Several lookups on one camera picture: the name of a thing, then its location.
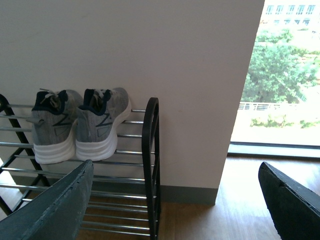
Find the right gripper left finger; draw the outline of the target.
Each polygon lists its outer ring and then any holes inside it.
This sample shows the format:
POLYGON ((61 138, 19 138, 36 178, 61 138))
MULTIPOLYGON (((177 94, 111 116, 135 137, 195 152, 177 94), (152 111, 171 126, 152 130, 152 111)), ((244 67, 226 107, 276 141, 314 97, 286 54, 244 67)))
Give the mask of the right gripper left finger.
POLYGON ((2 240, 75 240, 87 209, 94 166, 84 161, 0 222, 2 240))

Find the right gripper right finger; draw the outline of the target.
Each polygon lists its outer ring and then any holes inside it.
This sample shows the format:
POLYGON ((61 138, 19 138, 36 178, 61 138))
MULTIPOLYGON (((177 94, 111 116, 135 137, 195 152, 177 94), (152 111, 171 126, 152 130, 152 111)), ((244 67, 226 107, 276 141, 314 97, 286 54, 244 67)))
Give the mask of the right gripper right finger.
POLYGON ((267 162, 258 181, 274 227, 282 240, 320 238, 320 196, 267 162))

